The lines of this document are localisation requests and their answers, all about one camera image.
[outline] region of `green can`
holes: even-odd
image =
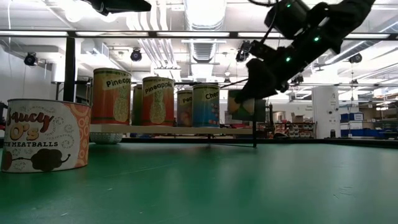
[[[136,85],[132,89],[131,125],[142,125],[142,85]]]

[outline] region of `black pillar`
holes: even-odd
[[[75,39],[67,37],[67,47],[65,56],[65,83],[63,84],[63,100],[74,102],[75,101]]]

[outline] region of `fluorescent light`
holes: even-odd
[[[246,37],[249,39],[254,39],[254,38],[264,37],[265,34],[266,34],[265,32],[239,32],[238,37]],[[278,32],[270,32],[268,37],[278,38],[283,36]]]
[[[49,36],[49,37],[66,37],[68,33],[65,31],[18,31],[18,30],[0,30],[1,36]]]
[[[347,39],[385,39],[389,34],[348,34]]]
[[[181,40],[183,44],[226,44],[226,40]]]
[[[92,31],[79,31],[76,32],[77,36],[85,36],[85,37],[112,37],[112,36],[126,36],[129,37],[131,36],[132,38],[135,36],[139,37],[147,37],[148,32],[137,32],[137,31],[132,31],[132,32],[113,32],[113,31],[98,31],[98,32],[92,32]]]
[[[159,37],[229,37],[229,32],[158,32]]]

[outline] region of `orange can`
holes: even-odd
[[[92,124],[130,122],[131,74],[113,68],[94,70]]]
[[[142,125],[173,126],[174,81],[162,77],[142,79]]]

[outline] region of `pineapple can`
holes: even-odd
[[[173,126],[174,81],[162,77],[142,80],[142,125]]]
[[[219,127],[220,87],[212,84],[193,86],[192,120],[194,127]]]
[[[131,74],[113,68],[94,70],[92,124],[130,123]]]
[[[177,127],[192,127],[192,91],[177,92]]]
[[[136,85],[132,91],[131,125],[142,125],[142,85]]]

